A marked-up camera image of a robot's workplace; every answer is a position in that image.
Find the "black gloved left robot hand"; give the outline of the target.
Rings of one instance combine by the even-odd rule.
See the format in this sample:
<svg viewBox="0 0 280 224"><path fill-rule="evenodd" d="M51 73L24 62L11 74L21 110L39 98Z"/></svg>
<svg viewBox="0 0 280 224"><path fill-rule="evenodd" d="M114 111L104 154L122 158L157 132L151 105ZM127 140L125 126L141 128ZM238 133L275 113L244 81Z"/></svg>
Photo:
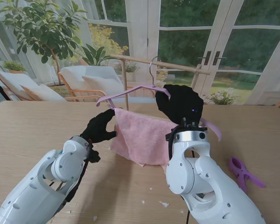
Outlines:
<svg viewBox="0 0 280 224"><path fill-rule="evenodd" d="M105 140L110 140L117 136L116 131L108 132L107 124L115 116L115 111L108 109L105 112L98 114L92 118L86 129L80 134L80 137L90 143L100 143Z"/></svg>

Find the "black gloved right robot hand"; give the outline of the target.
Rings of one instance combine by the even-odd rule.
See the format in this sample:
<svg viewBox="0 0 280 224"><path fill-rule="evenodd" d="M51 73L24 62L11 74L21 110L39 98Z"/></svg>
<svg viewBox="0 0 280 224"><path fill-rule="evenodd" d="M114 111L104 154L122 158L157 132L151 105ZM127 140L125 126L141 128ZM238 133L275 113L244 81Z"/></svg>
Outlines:
<svg viewBox="0 0 280 224"><path fill-rule="evenodd" d="M173 123L198 124L203 112L203 99L191 87L185 85L166 84L164 88L169 92L168 97L163 92L156 92L155 99L158 109Z"/></svg>

